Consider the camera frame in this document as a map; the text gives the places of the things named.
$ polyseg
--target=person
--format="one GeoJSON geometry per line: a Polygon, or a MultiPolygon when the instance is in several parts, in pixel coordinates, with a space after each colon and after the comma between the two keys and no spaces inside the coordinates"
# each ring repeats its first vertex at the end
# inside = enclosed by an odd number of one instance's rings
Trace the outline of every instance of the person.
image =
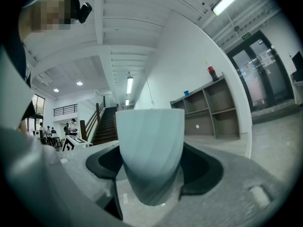
{"type": "Polygon", "coordinates": [[[56,134],[56,133],[57,133],[57,131],[54,130],[53,127],[52,127],[52,134],[56,134]]]}
{"type": "Polygon", "coordinates": [[[53,146],[52,132],[49,128],[50,127],[47,126],[46,136],[47,136],[47,139],[48,139],[49,143],[53,146]]]}
{"type": "Polygon", "coordinates": [[[68,127],[68,130],[70,132],[70,135],[77,135],[77,129],[76,129],[76,125],[75,125],[76,120],[75,119],[71,119],[71,124],[68,127]]]}
{"type": "MultiPolygon", "coordinates": [[[[17,11],[18,15],[11,18],[15,22],[4,36],[4,50],[29,87],[31,87],[31,74],[23,47],[26,37],[30,33],[58,29],[75,20],[84,23],[91,11],[92,7],[88,3],[80,7],[79,0],[29,0],[21,10],[17,11]]],[[[31,102],[21,119],[19,125],[21,132],[27,132],[25,119],[35,113],[31,102]]]]}
{"type": "Polygon", "coordinates": [[[68,123],[66,123],[65,127],[64,127],[64,132],[65,132],[65,136],[67,136],[69,134],[68,132],[68,123]]]}
{"type": "Polygon", "coordinates": [[[46,130],[45,127],[43,126],[43,123],[40,123],[40,131],[42,131],[42,138],[46,138],[46,130]]]}

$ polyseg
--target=stair railing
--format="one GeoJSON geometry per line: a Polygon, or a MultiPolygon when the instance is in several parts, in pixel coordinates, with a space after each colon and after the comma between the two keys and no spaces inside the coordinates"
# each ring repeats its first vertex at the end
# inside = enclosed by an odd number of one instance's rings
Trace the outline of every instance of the stair railing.
{"type": "Polygon", "coordinates": [[[87,124],[85,124],[84,120],[80,120],[81,136],[82,139],[84,139],[85,141],[88,141],[89,135],[96,121],[98,123],[100,122],[100,114],[103,108],[104,108],[104,102],[102,102],[100,105],[96,104],[96,110],[91,116],[91,118],[89,119],[89,121],[87,122],[87,124]]]}

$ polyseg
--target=door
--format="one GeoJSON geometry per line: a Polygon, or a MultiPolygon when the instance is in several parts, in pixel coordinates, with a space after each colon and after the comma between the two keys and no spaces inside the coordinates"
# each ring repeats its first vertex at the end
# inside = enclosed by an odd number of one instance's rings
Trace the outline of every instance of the door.
{"type": "Polygon", "coordinates": [[[294,98],[284,65],[261,32],[248,38],[227,55],[241,79],[251,111],[294,98]]]}

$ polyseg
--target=white ceiling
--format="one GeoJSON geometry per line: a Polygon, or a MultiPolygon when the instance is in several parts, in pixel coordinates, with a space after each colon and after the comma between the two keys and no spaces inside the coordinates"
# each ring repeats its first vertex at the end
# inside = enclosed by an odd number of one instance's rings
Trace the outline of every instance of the white ceiling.
{"type": "Polygon", "coordinates": [[[172,10],[202,28],[224,50],[241,40],[246,32],[258,29],[280,11],[272,0],[236,0],[219,16],[211,7],[218,0],[80,0],[93,11],[84,24],[70,30],[32,34],[25,40],[27,62],[32,75],[52,83],[33,84],[60,95],[80,90],[110,87],[116,102],[133,103],[149,56],[172,10]],[[239,26],[236,33],[233,28],[239,26]],[[132,93],[126,96],[126,79],[134,77],[132,93]]]}

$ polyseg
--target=balcony railing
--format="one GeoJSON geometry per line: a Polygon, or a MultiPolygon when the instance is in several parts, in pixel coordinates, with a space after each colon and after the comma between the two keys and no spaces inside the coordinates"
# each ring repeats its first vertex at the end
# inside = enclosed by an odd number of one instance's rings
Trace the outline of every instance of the balcony railing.
{"type": "Polygon", "coordinates": [[[53,110],[53,116],[59,116],[64,114],[76,113],[78,111],[78,104],[68,105],[61,108],[55,108],[53,110]]]}

